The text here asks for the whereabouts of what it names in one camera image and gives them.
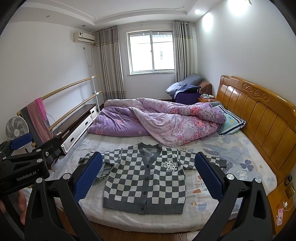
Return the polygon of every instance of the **power cord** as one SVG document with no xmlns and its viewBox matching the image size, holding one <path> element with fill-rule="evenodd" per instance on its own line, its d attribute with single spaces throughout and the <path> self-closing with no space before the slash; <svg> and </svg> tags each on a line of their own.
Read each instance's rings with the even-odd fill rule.
<svg viewBox="0 0 296 241">
<path fill-rule="evenodd" d="M 285 206 L 285 202 L 283 203 L 283 210 L 285 211 L 285 212 L 288 212 L 288 211 L 290 211 L 291 210 L 291 208 L 294 206 L 294 204 L 292 204 L 292 206 L 287 210 L 287 209 L 285 209 L 287 206 Z"/>
<path fill-rule="evenodd" d="M 47 114 L 47 113 L 46 113 L 46 114 Z M 54 122 L 55 122 L 55 119 L 54 119 L 50 114 L 47 114 L 47 115 L 49 115 L 49 116 L 54 120 Z M 63 123 L 61 123 L 60 125 L 58 125 L 57 128 L 60 127 L 62 124 L 63 124 Z"/>
<path fill-rule="evenodd" d="M 83 47 L 84 49 L 84 56 L 85 56 L 85 60 L 86 60 L 86 63 L 89 67 L 92 66 L 92 63 L 93 63 L 93 56 L 92 56 L 92 47 L 91 47 L 91 65 L 89 65 L 89 63 L 87 62 L 87 58 L 86 58 L 86 52 L 85 52 L 85 47 Z"/>
</svg>

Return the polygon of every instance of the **striped pillowcase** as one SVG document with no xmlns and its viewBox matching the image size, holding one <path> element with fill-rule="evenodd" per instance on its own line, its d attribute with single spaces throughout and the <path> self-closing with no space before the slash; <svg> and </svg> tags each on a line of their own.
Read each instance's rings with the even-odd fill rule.
<svg viewBox="0 0 296 241">
<path fill-rule="evenodd" d="M 245 120 L 226 110 L 223 105 L 217 105 L 213 108 L 218 108 L 226 116 L 225 123 L 218 130 L 220 136 L 235 133 L 246 124 Z"/>
</svg>

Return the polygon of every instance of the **pink towel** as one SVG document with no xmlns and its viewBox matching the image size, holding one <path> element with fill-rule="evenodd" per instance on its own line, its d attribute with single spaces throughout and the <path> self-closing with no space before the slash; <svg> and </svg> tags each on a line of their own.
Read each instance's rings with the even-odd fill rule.
<svg viewBox="0 0 296 241">
<path fill-rule="evenodd" d="M 50 140 L 52 138 L 52 134 L 45 125 L 37 101 L 33 101 L 32 103 L 28 104 L 27 109 L 31 117 L 32 123 L 42 142 L 45 143 L 48 140 Z"/>
<path fill-rule="evenodd" d="M 43 120 L 47 121 L 48 119 L 47 119 L 47 116 L 46 116 L 46 110 L 45 110 L 42 98 L 40 97 L 40 98 L 36 99 L 35 101 L 38 104 L 38 107 L 39 107 L 39 110 L 40 110 L 40 113 L 42 115 Z"/>
</svg>

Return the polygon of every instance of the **gray curtain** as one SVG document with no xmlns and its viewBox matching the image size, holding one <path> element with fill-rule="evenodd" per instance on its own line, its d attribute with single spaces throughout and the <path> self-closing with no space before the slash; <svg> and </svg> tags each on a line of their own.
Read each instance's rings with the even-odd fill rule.
<svg viewBox="0 0 296 241">
<path fill-rule="evenodd" d="M 176 82 L 194 73 L 193 38 L 190 23 L 174 21 L 174 53 Z"/>
<path fill-rule="evenodd" d="M 104 102 L 124 99 L 124 83 L 120 58 L 117 26 L 96 32 L 99 78 Z"/>
</svg>

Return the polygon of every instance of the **electric fan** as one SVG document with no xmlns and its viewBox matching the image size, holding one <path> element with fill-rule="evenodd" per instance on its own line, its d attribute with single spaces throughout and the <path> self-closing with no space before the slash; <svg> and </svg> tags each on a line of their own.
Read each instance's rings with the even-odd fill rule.
<svg viewBox="0 0 296 241">
<path fill-rule="evenodd" d="M 6 124 L 5 137 L 7 141 L 17 139 L 28 133 L 28 124 L 20 116 L 11 117 Z"/>
</svg>

